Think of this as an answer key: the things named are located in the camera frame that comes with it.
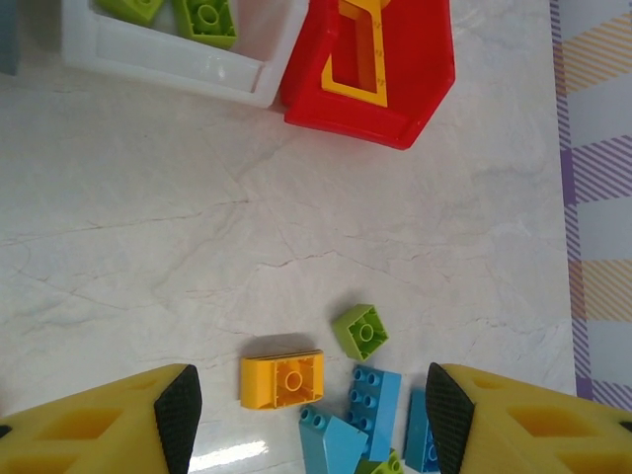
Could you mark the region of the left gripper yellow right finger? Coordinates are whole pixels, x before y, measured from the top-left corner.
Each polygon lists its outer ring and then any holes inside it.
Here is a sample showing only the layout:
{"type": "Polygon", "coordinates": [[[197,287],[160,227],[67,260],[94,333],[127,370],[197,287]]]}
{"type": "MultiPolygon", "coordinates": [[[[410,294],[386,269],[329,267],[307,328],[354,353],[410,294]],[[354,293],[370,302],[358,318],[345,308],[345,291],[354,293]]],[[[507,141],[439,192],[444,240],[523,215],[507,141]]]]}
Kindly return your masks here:
{"type": "Polygon", "coordinates": [[[426,407],[442,473],[631,470],[631,415],[624,410],[436,362],[426,407]]]}

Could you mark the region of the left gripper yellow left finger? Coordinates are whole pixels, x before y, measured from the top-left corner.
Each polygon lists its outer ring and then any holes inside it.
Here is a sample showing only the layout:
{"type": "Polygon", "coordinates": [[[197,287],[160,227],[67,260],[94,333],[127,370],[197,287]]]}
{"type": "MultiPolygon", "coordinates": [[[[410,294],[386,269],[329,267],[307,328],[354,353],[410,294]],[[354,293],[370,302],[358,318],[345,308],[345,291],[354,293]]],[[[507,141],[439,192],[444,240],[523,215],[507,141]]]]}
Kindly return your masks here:
{"type": "Polygon", "coordinates": [[[4,473],[186,473],[202,396],[198,370],[174,363],[1,420],[4,473]]]}

